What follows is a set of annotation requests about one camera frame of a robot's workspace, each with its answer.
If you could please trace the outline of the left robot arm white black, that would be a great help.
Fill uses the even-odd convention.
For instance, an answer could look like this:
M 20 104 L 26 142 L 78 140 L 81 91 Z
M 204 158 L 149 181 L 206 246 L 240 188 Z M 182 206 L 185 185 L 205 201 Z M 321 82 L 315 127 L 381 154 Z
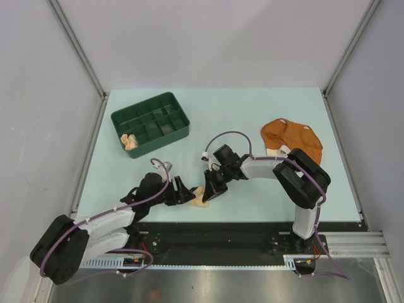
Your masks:
M 70 280 L 83 262 L 109 251 L 135 251 L 140 238 L 136 223 L 151 207 L 176 206 L 196 197 L 179 176 L 167 181 L 158 173 L 147 173 L 113 209 L 86 219 L 56 217 L 32 249 L 29 258 L 43 276 L 56 285 Z

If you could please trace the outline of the beige navy-trimmed underwear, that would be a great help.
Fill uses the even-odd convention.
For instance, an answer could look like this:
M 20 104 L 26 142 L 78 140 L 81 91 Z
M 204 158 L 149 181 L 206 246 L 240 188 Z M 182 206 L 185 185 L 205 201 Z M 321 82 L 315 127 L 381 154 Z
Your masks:
M 209 201 L 203 202 L 204 193 L 205 193 L 205 187 L 204 186 L 197 187 L 196 189 L 193 190 L 193 194 L 195 195 L 195 198 L 188 201 L 187 203 L 189 205 L 197 206 L 197 207 L 203 207 L 203 208 L 209 207 L 210 206 Z

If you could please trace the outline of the peach boxer underwear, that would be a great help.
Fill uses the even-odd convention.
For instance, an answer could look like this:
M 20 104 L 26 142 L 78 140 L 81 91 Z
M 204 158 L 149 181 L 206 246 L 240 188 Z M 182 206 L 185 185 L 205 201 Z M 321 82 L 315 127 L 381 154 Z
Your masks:
M 134 150 L 139 147 L 138 140 L 134 134 L 122 134 L 120 137 L 121 143 L 124 145 L 126 151 Z

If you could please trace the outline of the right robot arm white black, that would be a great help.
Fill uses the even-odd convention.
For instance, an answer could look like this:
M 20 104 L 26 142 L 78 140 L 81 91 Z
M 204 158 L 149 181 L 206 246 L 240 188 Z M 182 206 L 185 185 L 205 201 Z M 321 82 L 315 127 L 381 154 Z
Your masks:
M 203 160 L 208 162 L 208 169 L 204 171 L 202 202 L 225 193 L 231 181 L 276 179 L 295 204 L 292 248 L 306 253 L 313 247 L 319 208 L 326 201 L 331 177 L 303 150 L 295 148 L 286 156 L 240 157 L 231 147 L 222 145 L 212 156 L 204 152 Z

